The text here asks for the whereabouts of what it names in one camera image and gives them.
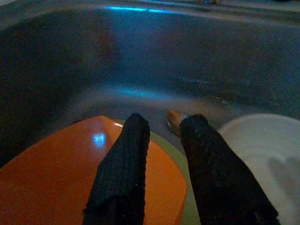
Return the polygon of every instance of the stainless steel sink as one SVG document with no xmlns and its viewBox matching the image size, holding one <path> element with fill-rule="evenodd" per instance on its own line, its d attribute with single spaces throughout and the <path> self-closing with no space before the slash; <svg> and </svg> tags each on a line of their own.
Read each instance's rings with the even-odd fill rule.
<svg viewBox="0 0 300 225">
<path fill-rule="evenodd" d="M 177 109 L 215 128 L 244 114 L 300 119 L 296 13 L 181 3 L 17 1 L 0 7 L 0 165 L 96 115 L 165 123 Z"/>
</svg>

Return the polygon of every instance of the white bowl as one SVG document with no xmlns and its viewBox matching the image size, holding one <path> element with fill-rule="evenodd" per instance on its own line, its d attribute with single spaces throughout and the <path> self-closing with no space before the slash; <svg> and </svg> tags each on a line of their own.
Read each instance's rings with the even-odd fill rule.
<svg viewBox="0 0 300 225">
<path fill-rule="evenodd" d="M 300 121 L 254 114 L 225 124 L 219 133 L 246 163 L 279 212 L 282 225 L 300 224 Z"/>
</svg>

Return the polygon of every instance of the sink wall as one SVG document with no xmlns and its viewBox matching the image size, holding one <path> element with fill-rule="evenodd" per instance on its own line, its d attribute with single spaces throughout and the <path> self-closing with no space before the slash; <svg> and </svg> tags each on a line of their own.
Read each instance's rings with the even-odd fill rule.
<svg viewBox="0 0 300 225">
<path fill-rule="evenodd" d="M 0 164 L 75 120 L 141 112 L 181 151 L 165 112 L 218 128 L 243 114 L 299 119 L 300 23 L 149 5 L 47 10 L 0 31 Z"/>
</svg>

